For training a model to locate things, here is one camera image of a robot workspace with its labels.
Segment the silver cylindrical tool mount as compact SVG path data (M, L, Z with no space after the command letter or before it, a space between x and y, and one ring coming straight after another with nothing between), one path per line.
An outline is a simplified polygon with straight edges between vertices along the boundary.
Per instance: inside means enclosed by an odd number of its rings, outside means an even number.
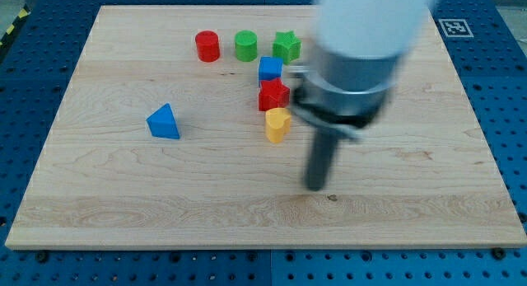
M391 93L399 61L399 52L367 58L315 44L306 62L287 69L300 80L291 111L322 134L358 139Z

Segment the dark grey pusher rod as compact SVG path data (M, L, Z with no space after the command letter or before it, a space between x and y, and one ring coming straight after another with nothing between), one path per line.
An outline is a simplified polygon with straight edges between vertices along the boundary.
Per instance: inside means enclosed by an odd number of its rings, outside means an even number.
M308 190L319 191L325 187L339 138L335 134L317 129L311 144L304 173L304 184Z

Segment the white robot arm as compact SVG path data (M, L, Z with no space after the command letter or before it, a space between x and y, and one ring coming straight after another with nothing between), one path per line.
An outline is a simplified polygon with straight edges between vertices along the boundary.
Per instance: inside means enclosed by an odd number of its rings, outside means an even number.
M300 84L291 110L315 128L304 173L324 188L342 139L356 140L382 110L395 69L411 49L435 0L315 0L313 45L291 74Z

